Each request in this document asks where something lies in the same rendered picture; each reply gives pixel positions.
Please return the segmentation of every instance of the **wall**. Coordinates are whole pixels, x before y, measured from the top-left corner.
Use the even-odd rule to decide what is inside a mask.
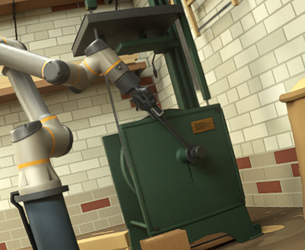
[[[192,7],[199,27],[228,2],[197,0]],[[299,165],[279,96],[305,77],[305,0],[243,0],[201,32],[195,37],[192,29],[209,104],[223,107],[246,205],[301,207]],[[165,72],[162,65],[156,87],[161,103],[168,100],[170,107],[174,92]]]
[[[120,9],[133,8],[131,1],[119,0]],[[18,39],[28,50],[66,62],[73,58],[72,43],[85,8],[72,6],[36,9],[17,13]],[[113,11],[115,5],[100,5],[94,12]],[[14,38],[12,16],[0,16],[0,36]],[[140,61],[146,61],[140,55]],[[151,85],[151,70],[143,72],[143,84]],[[136,112],[129,99],[111,87],[117,115],[121,123],[146,116]],[[70,127],[74,144],[68,155],[53,158],[52,165],[63,185],[69,185],[65,202],[76,235],[123,224],[123,216],[114,190],[101,137],[116,133],[116,125],[105,84],[94,85],[81,94],[69,91],[44,95],[51,113]],[[18,102],[0,105],[0,249],[30,246],[19,213],[10,203],[10,192],[18,189],[18,170],[9,138],[12,128],[28,123]]]

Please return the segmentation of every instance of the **machine lever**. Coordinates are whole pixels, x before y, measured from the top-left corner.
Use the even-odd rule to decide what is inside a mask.
[[[177,140],[186,148],[186,157],[187,160],[196,163],[198,161],[198,158],[203,158],[207,154],[207,150],[204,146],[196,145],[196,144],[190,144],[188,141],[182,137],[182,135],[171,125],[168,120],[166,120],[163,116],[157,116],[154,115],[155,119],[160,120],[162,124],[169,129],[169,131],[177,138]]]

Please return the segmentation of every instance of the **brass plaque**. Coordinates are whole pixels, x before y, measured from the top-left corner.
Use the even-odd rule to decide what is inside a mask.
[[[215,129],[213,117],[191,122],[193,134]]]

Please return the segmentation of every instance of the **floor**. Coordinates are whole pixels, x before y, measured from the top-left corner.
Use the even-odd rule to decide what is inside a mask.
[[[275,232],[247,241],[243,244],[235,240],[215,246],[209,250],[305,250],[305,221],[302,207],[248,207],[253,224],[265,226],[284,226]],[[110,234],[126,230],[124,224],[79,235],[77,239],[95,237],[98,234]],[[32,247],[21,250],[32,250]]]

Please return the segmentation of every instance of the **curved green handle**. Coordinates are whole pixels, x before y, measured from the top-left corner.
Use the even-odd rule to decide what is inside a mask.
[[[131,190],[136,194],[135,188],[130,182],[130,178],[127,173],[129,171],[126,171],[127,167],[126,167],[125,155],[123,154],[123,149],[120,150],[120,167],[121,167],[121,172],[123,173],[123,177],[125,178],[125,181],[127,182],[128,186],[131,188]]]

